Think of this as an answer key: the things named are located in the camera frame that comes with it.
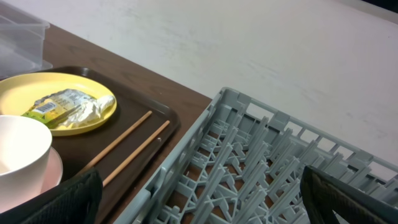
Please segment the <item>wooden chopstick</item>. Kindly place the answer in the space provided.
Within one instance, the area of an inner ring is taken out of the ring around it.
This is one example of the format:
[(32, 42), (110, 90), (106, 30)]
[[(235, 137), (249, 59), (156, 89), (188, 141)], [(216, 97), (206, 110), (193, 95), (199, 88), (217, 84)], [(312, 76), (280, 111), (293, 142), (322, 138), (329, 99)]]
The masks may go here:
[(106, 146), (97, 156), (95, 156), (89, 163), (87, 163), (81, 171), (76, 175), (83, 174), (87, 170), (94, 167), (100, 160), (102, 160), (109, 152), (111, 152), (122, 140), (124, 140), (129, 134), (137, 129), (147, 118), (152, 115), (152, 111), (148, 111), (145, 115), (139, 118), (132, 126), (130, 126), (125, 132), (118, 136), (110, 145)]
[(133, 153), (131, 153), (115, 170), (103, 181), (103, 187), (106, 187), (121, 171), (123, 171), (155, 138), (170, 124), (167, 120), (154, 133), (152, 133)]

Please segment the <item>white cup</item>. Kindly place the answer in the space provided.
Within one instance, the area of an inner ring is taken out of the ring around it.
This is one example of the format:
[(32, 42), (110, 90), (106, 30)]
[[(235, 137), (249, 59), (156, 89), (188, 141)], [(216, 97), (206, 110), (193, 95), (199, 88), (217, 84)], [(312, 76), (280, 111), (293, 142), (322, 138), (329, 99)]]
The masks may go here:
[(1, 212), (41, 193), (52, 134), (23, 116), (1, 116)]

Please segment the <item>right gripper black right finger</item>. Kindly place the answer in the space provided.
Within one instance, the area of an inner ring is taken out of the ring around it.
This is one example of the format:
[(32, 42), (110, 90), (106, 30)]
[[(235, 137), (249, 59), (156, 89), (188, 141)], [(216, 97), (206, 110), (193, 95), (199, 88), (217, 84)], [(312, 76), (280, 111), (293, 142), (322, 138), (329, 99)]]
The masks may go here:
[(397, 223), (397, 209), (313, 166), (304, 167), (300, 193), (311, 224)]

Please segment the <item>green yellow snack wrapper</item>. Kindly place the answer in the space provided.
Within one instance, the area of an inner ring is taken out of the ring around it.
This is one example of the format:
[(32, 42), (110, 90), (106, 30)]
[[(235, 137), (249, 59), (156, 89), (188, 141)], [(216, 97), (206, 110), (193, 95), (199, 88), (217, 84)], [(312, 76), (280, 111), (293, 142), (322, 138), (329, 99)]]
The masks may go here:
[(80, 90), (68, 88), (36, 100), (22, 116), (37, 120), (46, 127), (54, 129), (76, 113), (84, 103), (95, 100), (96, 98)]

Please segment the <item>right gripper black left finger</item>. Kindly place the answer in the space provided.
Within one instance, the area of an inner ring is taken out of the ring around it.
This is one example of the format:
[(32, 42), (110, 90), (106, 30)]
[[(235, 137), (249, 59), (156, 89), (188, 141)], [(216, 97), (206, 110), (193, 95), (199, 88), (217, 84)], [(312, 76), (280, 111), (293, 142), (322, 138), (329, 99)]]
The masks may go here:
[(99, 172), (90, 169), (1, 214), (1, 224), (94, 223), (102, 198)]

